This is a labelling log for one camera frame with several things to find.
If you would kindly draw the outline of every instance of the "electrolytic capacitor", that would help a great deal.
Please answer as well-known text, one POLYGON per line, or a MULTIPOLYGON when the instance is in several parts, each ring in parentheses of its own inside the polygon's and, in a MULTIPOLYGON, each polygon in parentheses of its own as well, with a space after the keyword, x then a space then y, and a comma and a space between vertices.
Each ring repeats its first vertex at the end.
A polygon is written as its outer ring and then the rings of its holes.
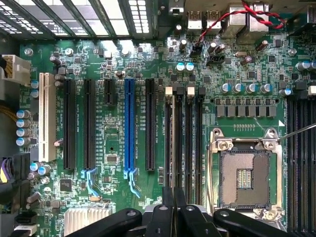
POLYGON ((48 174, 50 170, 51 170, 50 166, 46 164, 38 169, 38 173, 39 175, 45 175, 45 174, 48 174))
POLYGON ((224 83, 220 87, 220 91, 222 93, 227 93, 227 92, 229 92, 229 90, 230 90, 230 85, 228 83, 224 83))
POLYGON ((177 64, 177 66, 176 66, 176 71, 177 71, 178 73, 184 72, 184 69, 185 69, 184 63, 178 63, 178 64, 177 64))
POLYGON ((33 162, 32 164, 30 164, 30 170, 32 172, 35 172, 42 166, 44 166, 42 162, 33 162))
POLYGON ((28 119, 18 119, 16 121, 17 127, 29 127, 31 125, 31 122, 28 119))
POLYGON ((53 64, 55 64, 56 66, 60 66, 61 65, 61 61, 59 58, 55 57, 55 56, 51 56, 49 58, 50 62, 52 62, 53 64))
POLYGON ((16 112, 16 116, 18 119, 27 119, 31 116, 31 112, 28 110, 18 110, 18 112, 16 112))
POLYGON ((256 92, 256 84, 252 83, 246 86, 246 92, 249 94, 256 92))
POLYGON ((208 52, 208 53, 214 52, 214 50, 216 49, 216 47, 217 47, 217 43, 212 42, 212 43, 210 44, 210 46, 208 47, 207 52, 208 52))
POLYGON ((225 45, 221 43, 219 46, 216 47, 215 53, 221 53, 225 49, 225 45))
POLYGON ((36 207, 38 207, 39 205, 40 205, 40 201, 39 201, 39 200, 36 200, 35 202, 26 204, 25 208, 26 208, 27 210, 33 210, 33 209, 35 209, 36 207))
POLYGON ((295 65, 296 70, 302 72, 304 70, 307 70, 311 66, 310 62, 304 61, 302 63, 297 63, 295 65))
POLYGON ((16 130, 16 135, 18 137, 28 137, 31 133, 31 130, 29 130, 28 128, 18 128, 16 130))
POLYGON ((232 91, 233 91, 233 93, 240 93, 241 88, 242 88, 241 83, 237 83, 236 85, 233 86, 232 91))
POLYGON ((31 140, 29 137, 19 137, 18 139, 16 139, 16 144, 19 147, 23 147, 23 146, 27 146, 28 144, 30 144, 31 140))
POLYGON ((38 200, 39 198, 40 198, 40 193, 36 192, 36 193, 32 194, 31 196, 29 196, 26 199, 26 202, 27 203, 32 203, 32 202, 35 202, 36 200, 38 200))
POLYGON ((240 64, 241 64, 242 66, 244 66, 244 65, 246 65, 246 64, 248 64, 248 63, 251 63, 251 61, 252 61, 251 56, 246 56, 244 59, 242 59, 242 60, 240 61, 240 64))
POLYGON ((186 47, 187 47, 187 44, 188 44, 187 40, 186 39, 182 39, 180 41, 179 49, 181 51, 184 51, 186 49, 186 47))
POLYGON ((268 41, 264 40, 264 41, 261 41, 261 43, 259 45, 257 45, 255 49, 257 52, 259 52, 267 46, 268 46, 268 41))
POLYGON ((287 88, 287 89, 280 90, 278 93, 280 96, 286 97, 292 94, 292 90, 287 88))
POLYGON ((193 63, 187 63, 185 70, 186 70, 187 73, 192 73, 193 70, 194 70, 194 64, 193 63))
POLYGON ((269 93, 269 92, 271 92, 271 90, 272 90, 271 84, 265 84, 265 85, 262 85, 262 86, 260 87, 260 91, 261 91, 262 93, 269 93))

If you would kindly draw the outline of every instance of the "cable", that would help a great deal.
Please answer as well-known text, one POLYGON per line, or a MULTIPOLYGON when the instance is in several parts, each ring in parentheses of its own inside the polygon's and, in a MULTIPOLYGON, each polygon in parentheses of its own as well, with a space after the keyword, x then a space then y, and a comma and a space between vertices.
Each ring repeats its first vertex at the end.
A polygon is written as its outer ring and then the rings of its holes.
POLYGON ((222 20, 224 20, 226 17, 230 16, 230 15, 236 15, 236 14, 247 14, 249 13, 252 17, 254 17, 259 23, 264 24, 268 27, 272 27, 274 29, 281 29, 285 26, 285 21, 280 17, 279 14, 277 13, 272 13, 272 12, 266 12, 266 11, 254 11, 250 8, 250 5, 248 2, 246 2, 245 0, 241 0, 243 7, 245 8, 245 10, 240 10, 240 11, 232 11, 232 12, 227 12, 224 15, 222 15, 217 21, 215 21, 210 27, 208 27, 199 37, 198 41, 201 42, 203 37, 207 34, 207 32, 209 32, 212 27, 214 27, 218 22, 221 22, 222 20), (274 17, 276 19, 279 20, 279 24, 275 25, 273 24, 271 21, 265 21, 262 17, 258 16, 258 15, 267 15, 267 16, 271 16, 274 17))

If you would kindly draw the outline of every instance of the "white pci slot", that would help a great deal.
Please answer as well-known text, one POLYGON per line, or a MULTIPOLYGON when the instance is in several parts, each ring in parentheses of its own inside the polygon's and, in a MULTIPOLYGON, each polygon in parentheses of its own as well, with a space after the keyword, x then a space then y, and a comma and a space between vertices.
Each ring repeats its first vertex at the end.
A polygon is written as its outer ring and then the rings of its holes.
POLYGON ((39 74, 39 162, 56 159, 56 87, 54 75, 39 74))

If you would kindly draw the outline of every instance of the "heatsink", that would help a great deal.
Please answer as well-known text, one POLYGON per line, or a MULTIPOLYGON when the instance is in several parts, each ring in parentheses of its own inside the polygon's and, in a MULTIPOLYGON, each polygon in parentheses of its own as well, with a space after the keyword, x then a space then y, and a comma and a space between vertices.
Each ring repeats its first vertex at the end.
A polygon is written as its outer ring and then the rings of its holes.
POLYGON ((39 161, 56 159, 56 88, 54 75, 39 74, 39 161))
POLYGON ((111 215, 112 210, 101 208, 69 208, 65 212, 64 236, 111 215))

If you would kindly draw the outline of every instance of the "blue pcie slot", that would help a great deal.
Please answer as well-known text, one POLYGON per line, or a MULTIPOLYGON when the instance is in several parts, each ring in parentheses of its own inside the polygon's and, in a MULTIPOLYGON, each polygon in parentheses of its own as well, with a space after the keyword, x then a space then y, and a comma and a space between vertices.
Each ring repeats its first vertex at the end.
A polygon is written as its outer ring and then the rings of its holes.
POLYGON ((137 197, 139 193, 134 189, 135 175, 135 79, 125 79, 124 105, 124 179, 128 180, 130 190, 137 197))

